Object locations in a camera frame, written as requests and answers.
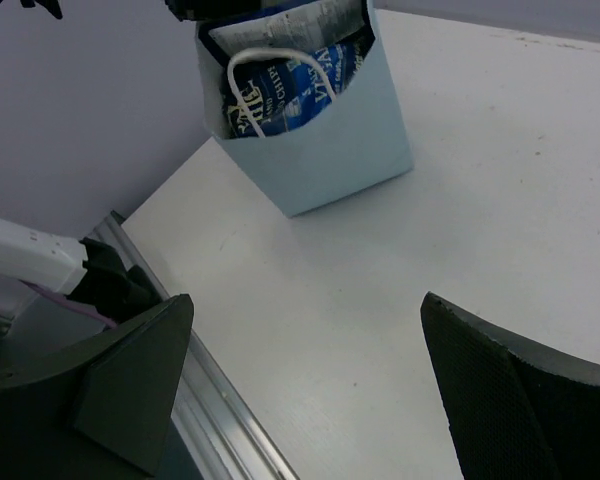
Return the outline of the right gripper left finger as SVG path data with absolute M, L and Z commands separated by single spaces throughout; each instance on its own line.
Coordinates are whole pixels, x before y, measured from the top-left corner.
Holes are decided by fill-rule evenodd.
M 194 306 L 174 296 L 0 370 L 0 479 L 150 479 L 163 456 Z

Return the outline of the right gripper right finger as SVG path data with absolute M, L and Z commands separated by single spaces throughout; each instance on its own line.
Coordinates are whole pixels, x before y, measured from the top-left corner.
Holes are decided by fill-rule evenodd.
M 429 292 L 424 338 L 466 479 L 600 479 L 600 365 Z

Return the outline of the blue white snack bag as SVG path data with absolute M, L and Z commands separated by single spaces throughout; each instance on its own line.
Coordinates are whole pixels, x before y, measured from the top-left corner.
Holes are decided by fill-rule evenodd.
M 365 15 L 364 1 L 287 1 L 207 23 L 198 38 L 219 62 L 255 47 L 313 52 L 363 28 Z

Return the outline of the light blue paper bag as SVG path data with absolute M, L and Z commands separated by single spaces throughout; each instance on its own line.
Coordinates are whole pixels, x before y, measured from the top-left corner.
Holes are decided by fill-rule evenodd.
M 413 166 L 374 7 L 364 2 L 366 23 L 351 35 L 364 34 L 373 44 L 349 86 L 304 126 L 271 137 L 229 136 L 223 114 L 226 69 L 249 49 L 264 59 L 276 54 L 297 57 L 319 69 L 309 56 L 311 52 L 255 47 L 219 62 L 200 42 L 199 28 L 248 13 L 202 22 L 196 28 L 207 128 L 236 165 L 287 217 L 355 194 L 404 174 Z

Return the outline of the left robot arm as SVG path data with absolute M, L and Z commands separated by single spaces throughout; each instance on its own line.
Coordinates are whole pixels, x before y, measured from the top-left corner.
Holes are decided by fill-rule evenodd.
M 115 247 L 58 236 L 0 218 L 0 275 L 20 281 L 74 312 L 82 306 L 109 328 L 161 302 L 138 265 L 126 267 Z

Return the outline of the blue kettle chips bag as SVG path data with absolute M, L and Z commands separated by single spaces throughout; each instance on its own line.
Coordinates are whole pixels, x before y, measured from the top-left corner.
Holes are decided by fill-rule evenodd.
M 231 138 L 271 137 L 298 129 L 332 103 L 359 71 L 373 41 L 351 35 L 309 54 L 264 59 L 249 49 L 226 69 L 223 114 Z

